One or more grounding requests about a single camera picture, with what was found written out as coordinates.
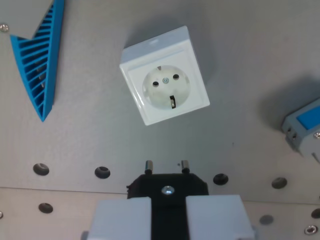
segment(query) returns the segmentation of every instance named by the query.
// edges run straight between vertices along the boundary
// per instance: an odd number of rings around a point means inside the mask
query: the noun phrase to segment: screw head
[[[316,234],[317,232],[318,232],[318,227],[315,226],[315,225],[307,226],[307,227],[304,229],[304,234],[305,234],[305,235],[313,235],[313,234]]]
[[[9,32],[9,25],[6,23],[0,23],[0,31],[3,33]]]
[[[162,79],[162,82],[163,82],[164,84],[169,83],[169,78],[165,77],[164,79]]]
[[[164,194],[164,195],[171,195],[175,192],[175,189],[173,186],[164,186],[161,190],[161,192]]]
[[[315,139],[320,139],[320,132],[316,132],[313,136]]]

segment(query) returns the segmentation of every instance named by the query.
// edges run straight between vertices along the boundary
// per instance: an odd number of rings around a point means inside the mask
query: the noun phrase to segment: white electrical outlet
[[[120,69],[145,125],[210,105],[186,26],[125,48]]]

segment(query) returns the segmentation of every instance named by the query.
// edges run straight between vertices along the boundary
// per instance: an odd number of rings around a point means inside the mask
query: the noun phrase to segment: blue 3d printed part
[[[64,0],[53,2],[32,40],[11,36],[22,82],[41,121],[54,103],[64,6]]]

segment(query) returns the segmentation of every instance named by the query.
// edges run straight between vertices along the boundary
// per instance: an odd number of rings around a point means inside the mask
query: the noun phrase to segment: blue and gray component
[[[54,103],[64,6],[64,0],[54,1],[33,39],[11,36],[22,82],[42,122]]]
[[[320,98],[288,115],[282,130],[295,150],[320,163]]]

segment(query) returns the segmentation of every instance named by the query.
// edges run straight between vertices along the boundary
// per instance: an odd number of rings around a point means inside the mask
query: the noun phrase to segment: gray plastic housing
[[[320,98],[288,115],[282,124],[282,131],[290,146],[304,157],[313,156],[320,163],[320,138],[315,134],[320,132],[320,124],[306,129],[297,117],[320,106]]]

